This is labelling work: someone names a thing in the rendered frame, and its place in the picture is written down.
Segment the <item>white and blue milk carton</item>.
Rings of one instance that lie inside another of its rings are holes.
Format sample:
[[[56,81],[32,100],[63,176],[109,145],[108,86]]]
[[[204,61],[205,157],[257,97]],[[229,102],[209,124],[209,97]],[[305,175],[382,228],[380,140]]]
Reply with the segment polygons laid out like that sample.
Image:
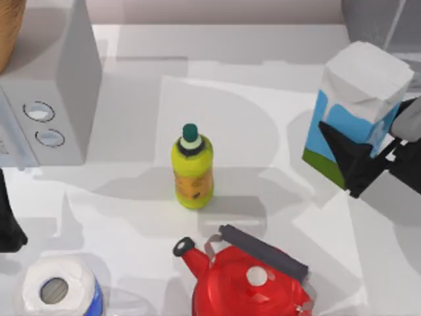
[[[397,115],[414,71],[379,47],[356,41],[325,65],[303,152],[303,160],[345,188],[339,163],[319,128],[324,122],[375,157]]]

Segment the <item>yellow-green bottle with green cap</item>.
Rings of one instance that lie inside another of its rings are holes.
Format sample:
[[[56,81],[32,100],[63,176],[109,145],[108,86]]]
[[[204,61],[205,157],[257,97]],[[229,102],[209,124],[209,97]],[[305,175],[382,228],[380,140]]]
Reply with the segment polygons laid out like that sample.
[[[196,124],[187,123],[172,146],[170,158],[179,203],[187,209],[204,208],[214,192],[211,141],[199,133]]]

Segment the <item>pale microwave oven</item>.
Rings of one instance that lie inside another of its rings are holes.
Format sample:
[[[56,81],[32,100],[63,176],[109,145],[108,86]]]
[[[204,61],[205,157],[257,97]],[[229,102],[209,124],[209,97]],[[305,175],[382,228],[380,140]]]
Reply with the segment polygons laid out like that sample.
[[[97,107],[102,66],[86,0],[27,0],[22,26],[0,74],[0,168],[84,163]],[[42,101],[55,111],[36,122],[23,104]],[[37,131],[55,129],[60,147],[46,147]]]

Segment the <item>white paper towel roll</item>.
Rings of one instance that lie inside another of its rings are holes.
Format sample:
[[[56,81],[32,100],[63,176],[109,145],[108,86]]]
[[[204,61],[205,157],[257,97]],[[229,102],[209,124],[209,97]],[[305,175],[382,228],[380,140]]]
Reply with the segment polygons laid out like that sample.
[[[64,296],[57,302],[45,302],[41,292],[47,285],[63,281]],[[103,293],[89,267],[77,257],[42,257],[23,274],[16,297],[19,316],[103,316]]]

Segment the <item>smaller round microwave knob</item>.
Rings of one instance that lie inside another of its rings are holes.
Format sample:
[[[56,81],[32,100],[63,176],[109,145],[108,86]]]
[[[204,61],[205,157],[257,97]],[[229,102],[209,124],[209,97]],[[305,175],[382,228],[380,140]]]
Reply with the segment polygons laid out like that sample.
[[[60,147],[65,143],[64,135],[55,129],[46,129],[35,133],[36,140],[46,147]]]

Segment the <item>larger round microwave knob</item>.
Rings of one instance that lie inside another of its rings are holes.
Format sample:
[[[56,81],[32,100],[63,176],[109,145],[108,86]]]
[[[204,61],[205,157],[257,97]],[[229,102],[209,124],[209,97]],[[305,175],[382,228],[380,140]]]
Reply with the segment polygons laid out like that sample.
[[[55,118],[54,109],[42,101],[23,104],[22,110],[29,119],[36,122],[49,122]]]

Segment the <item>brown wooden object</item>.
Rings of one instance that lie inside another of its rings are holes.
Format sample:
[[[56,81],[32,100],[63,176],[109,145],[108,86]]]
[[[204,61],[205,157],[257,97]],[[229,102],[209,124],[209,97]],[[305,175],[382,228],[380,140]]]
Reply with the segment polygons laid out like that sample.
[[[0,74],[14,51],[25,8],[26,0],[0,0]]]

